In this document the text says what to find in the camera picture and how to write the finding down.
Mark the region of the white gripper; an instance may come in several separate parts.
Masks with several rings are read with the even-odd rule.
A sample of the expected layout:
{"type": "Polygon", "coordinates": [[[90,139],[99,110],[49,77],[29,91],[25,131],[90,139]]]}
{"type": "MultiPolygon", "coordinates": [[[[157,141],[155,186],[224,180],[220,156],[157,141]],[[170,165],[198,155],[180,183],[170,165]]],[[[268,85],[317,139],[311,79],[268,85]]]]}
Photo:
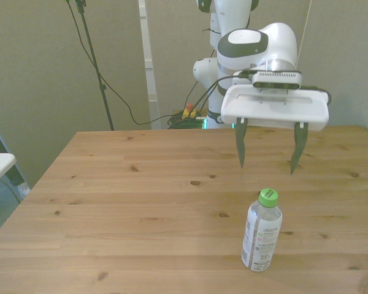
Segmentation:
{"type": "Polygon", "coordinates": [[[321,131],[328,123],[328,95],[315,90],[259,89],[234,85],[228,89],[221,106],[226,124],[236,123],[236,147],[241,168],[245,162],[247,127],[293,129],[295,148],[290,170],[294,173],[306,146],[308,130],[321,131]]]}

